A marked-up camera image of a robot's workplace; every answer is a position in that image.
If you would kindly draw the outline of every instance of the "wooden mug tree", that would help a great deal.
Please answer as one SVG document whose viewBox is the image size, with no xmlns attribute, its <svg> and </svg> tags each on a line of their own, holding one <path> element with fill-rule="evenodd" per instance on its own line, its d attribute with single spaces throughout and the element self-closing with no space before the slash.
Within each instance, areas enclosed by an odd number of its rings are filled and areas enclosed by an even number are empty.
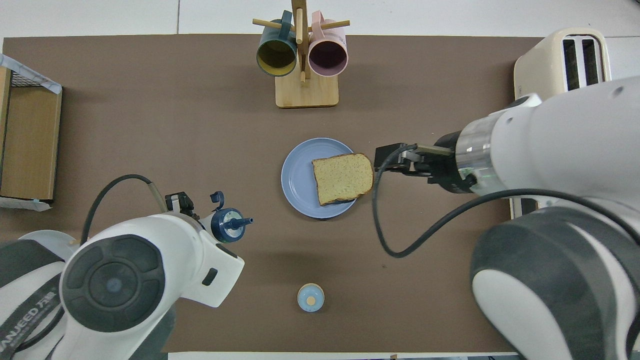
<svg viewBox="0 0 640 360">
<path fill-rule="evenodd" d="M 294 25 L 291 31 L 296 34 L 298 61 L 296 68 L 285 76 L 275 78 L 276 105 L 280 108 L 321 108 L 335 106 L 338 103 L 338 76 L 320 76 L 311 71 L 307 63 L 309 33 L 311 27 L 307 20 L 307 0 L 291 0 Z M 254 19 L 260 26 L 280 29 L 277 22 Z M 338 21 L 323 24 L 322 29 L 349 26 L 350 21 Z"/>
</svg>

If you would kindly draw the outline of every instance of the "mug handle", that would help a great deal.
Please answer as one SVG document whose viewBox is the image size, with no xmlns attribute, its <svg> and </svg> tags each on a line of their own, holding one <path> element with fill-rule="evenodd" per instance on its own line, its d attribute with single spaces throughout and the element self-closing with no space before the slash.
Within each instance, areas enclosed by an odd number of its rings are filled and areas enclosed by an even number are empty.
<svg viewBox="0 0 640 360">
<path fill-rule="evenodd" d="M 293 14 L 285 10 L 282 12 L 282 27 L 280 28 L 280 33 L 278 34 L 278 38 L 283 40 L 287 40 L 289 38 L 289 32 L 291 31 L 291 20 L 293 18 Z"/>
<path fill-rule="evenodd" d="M 320 10 L 311 14 L 311 31 L 314 32 L 314 36 L 317 39 L 324 39 L 324 33 L 320 25 L 324 24 L 324 16 Z"/>
</svg>

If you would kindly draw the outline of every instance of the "blue plate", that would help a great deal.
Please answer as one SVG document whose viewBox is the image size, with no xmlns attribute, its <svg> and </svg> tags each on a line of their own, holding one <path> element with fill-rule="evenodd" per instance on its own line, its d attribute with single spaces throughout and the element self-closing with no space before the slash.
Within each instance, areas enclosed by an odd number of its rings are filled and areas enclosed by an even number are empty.
<svg viewBox="0 0 640 360">
<path fill-rule="evenodd" d="M 285 159 L 280 176 L 289 204 L 312 218 L 332 218 L 347 211 L 355 200 L 320 206 L 311 161 L 352 152 L 347 145 L 330 138 L 309 139 L 296 146 Z"/>
</svg>

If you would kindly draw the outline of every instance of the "slice of bread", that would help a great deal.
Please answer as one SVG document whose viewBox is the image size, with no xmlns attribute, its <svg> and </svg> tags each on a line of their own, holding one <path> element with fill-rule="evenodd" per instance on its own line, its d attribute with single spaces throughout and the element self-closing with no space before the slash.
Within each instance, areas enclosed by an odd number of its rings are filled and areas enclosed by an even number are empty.
<svg viewBox="0 0 640 360">
<path fill-rule="evenodd" d="M 365 154 L 343 154 L 311 162 L 321 206 L 356 199 L 373 186 L 373 168 Z"/>
</svg>

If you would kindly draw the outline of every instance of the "white floor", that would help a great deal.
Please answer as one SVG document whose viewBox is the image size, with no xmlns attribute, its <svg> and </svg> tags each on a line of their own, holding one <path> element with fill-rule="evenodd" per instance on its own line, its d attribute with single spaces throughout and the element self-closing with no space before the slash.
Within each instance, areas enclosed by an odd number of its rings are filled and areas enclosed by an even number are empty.
<svg viewBox="0 0 640 360">
<path fill-rule="evenodd" d="M 327 18 L 349 19 L 347 34 L 544 37 L 559 28 L 595 28 L 607 37 L 614 78 L 640 75 L 636 0 L 308 0 Z M 0 0 L 6 37 L 258 33 L 288 0 Z"/>
</svg>

